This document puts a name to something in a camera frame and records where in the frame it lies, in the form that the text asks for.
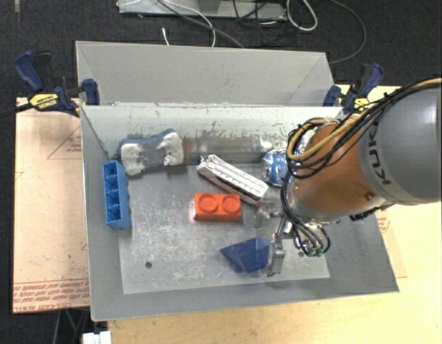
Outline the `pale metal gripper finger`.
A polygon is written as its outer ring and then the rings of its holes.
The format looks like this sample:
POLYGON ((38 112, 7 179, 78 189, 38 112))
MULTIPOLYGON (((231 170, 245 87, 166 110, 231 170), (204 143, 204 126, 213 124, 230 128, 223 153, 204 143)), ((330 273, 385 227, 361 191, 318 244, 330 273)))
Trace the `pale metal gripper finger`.
POLYGON ((278 218, 280 211, 277 208, 277 204, 273 201, 259 201, 256 205, 254 227, 262 228, 270 221, 278 218))
POLYGON ((264 268, 264 274, 267 277, 280 274, 282 272, 282 266, 285 257, 286 257, 286 252, 284 250, 282 242, 273 241, 269 245, 268 262, 264 268))

